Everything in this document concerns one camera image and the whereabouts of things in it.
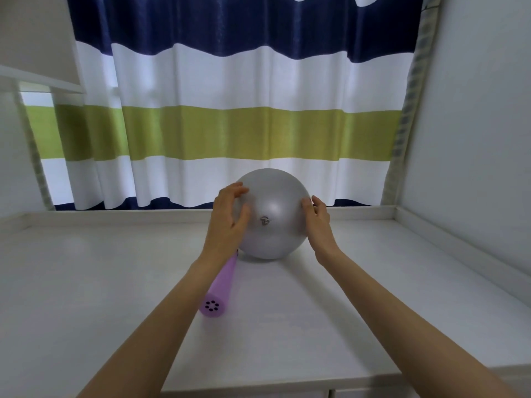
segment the purple cylinder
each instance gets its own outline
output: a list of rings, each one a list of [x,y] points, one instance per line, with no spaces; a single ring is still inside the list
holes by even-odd
[[[230,285],[236,266],[238,251],[225,263],[218,276],[210,285],[199,311],[207,317],[219,317],[225,312],[229,301]]]

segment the person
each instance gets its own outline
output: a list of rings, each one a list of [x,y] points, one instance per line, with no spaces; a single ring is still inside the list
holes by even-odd
[[[240,244],[251,212],[233,221],[237,182],[214,201],[204,247],[197,260],[151,314],[118,348],[78,395],[80,398],[154,397],[159,394],[186,332],[210,284]],[[418,395],[444,398],[517,397],[494,373],[408,308],[335,243],[326,205],[305,198],[306,231],[317,261],[337,281]]]

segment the white wall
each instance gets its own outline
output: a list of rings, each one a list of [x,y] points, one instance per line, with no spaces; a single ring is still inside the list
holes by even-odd
[[[66,0],[0,0],[1,66],[79,85],[76,58]]]
[[[531,274],[531,0],[443,0],[399,203]]]
[[[0,92],[0,218],[44,209],[14,96]]]

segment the hand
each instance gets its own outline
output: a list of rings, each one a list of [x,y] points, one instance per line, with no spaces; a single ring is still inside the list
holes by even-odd
[[[219,191],[201,252],[201,257],[207,261],[223,265],[236,252],[251,217],[251,209],[244,204],[240,218],[234,223],[234,199],[248,191],[249,188],[243,187],[242,182],[232,183]]]
[[[334,234],[330,227],[330,214],[327,212],[327,206],[315,195],[312,199],[303,198],[302,207],[306,214],[306,233],[308,234],[309,244],[315,251],[315,258],[321,264],[340,252],[335,243]]]

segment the striped curtain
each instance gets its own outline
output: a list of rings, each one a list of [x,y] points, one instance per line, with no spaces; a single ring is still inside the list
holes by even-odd
[[[83,95],[23,93],[57,209],[206,207],[275,167],[378,205],[422,0],[68,0]]]

